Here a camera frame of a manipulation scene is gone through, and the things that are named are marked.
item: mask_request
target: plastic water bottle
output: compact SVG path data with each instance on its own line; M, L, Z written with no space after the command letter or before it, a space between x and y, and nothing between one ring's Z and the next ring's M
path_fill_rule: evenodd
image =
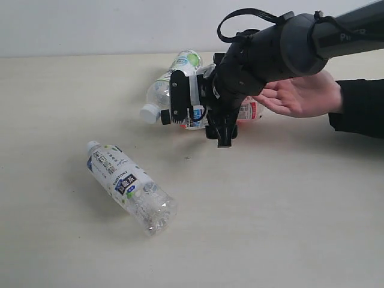
M177 214L177 202L117 146L87 144L88 169L148 236L164 230Z
M265 107L258 103L253 97L248 96L241 103L237 123L249 123L257 121L262 117Z
M186 76L191 76L202 66L201 56L193 50L181 51L172 62L168 71L158 78L148 89L146 104L140 110L140 117L149 124L154 124L160 118L161 110L169 109L169 81L175 70L181 70Z

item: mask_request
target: white table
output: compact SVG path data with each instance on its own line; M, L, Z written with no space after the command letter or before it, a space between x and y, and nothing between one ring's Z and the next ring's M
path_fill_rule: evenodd
M0 60L0 287L382 287L383 141L271 112L230 149L144 124L146 90L174 56ZM327 69L380 78L383 59ZM147 238L107 195L86 168L90 140L177 199L169 229Z

